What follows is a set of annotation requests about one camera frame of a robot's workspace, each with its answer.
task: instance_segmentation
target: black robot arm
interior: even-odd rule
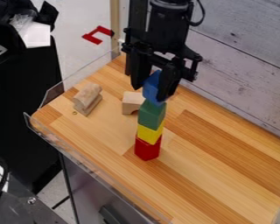
[[[126,38],[122,50],[127,53],[126,74],[131,76],[134,89],[143,85],[151,74],[152,66],[162,69],[157,99],[163,101],[174,94],[181,78],[189,81],[196,79],[197,66],[202,57],[186,46],[185,42],[189,26],[201,24],[205,10],[199,2],[203,18],[195,23],[191,20],[192,0],[150,0],[150,5],[148,26],[124,29]],[[172,53],[174,57],[166,59],[155,53]],[[185,60],[192,61],[190,68],[186,67]]]

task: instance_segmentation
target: block tower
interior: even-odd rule
[[[157,101],[160,73],[156,71],[144,81],[145,101],[138,112],[135,154],[145,161],[157,158],[161,149],[166,102]]]

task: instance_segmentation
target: wooden arch block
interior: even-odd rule
[[[138,92],[124,92],[122,98],[122,114],[130,115],[134,111],[140,109],[141,105],[144,103],[144,97],[142,93]]]

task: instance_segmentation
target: wooden table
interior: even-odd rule
[[[123,92],[132,91],[123,69],[121,56],[32,118],[151,215],[145,204],[172,223],[271,223],[280,204],[280,138],[179,87],[168,101],[161,155],[144,162],[133,154],[137,115],[122,115]],[[89,81],[102,86],[103,100],[85,117],[72,99]]]

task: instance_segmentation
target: screw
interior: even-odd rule
[[[30,197],[27,202],[29,205],[33,205],[33,204],[35,204],[36,199],[34,197]]]

